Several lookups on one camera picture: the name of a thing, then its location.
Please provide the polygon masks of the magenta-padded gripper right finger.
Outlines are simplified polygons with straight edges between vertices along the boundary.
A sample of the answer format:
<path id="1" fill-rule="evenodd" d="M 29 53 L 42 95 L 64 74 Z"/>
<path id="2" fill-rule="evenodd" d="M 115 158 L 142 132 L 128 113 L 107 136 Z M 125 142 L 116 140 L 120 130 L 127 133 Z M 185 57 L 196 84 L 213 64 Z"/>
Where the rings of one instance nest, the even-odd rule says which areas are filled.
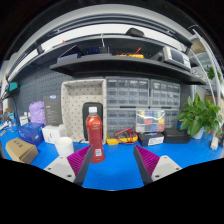
<path id="1" fill-rule="evenodd" d="M 133 154 L 144 185 L 181 170 L 181 167 L 167 155 L 159 157 L 137 145 L 134 146 Z"/>

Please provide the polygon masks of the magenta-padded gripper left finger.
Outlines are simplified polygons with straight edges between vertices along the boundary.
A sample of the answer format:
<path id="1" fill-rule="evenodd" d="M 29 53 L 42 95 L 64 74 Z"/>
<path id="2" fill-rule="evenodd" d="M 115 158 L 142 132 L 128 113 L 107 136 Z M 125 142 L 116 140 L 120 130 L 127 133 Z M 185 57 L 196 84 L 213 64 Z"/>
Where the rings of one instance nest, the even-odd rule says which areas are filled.
<path id="1" fill-rule="evenodd" d="M 93 147 L 88 145 L 68 157 L 57 157 L 45 168 L 45 171 L 82 186 L 92 156 Z"/>

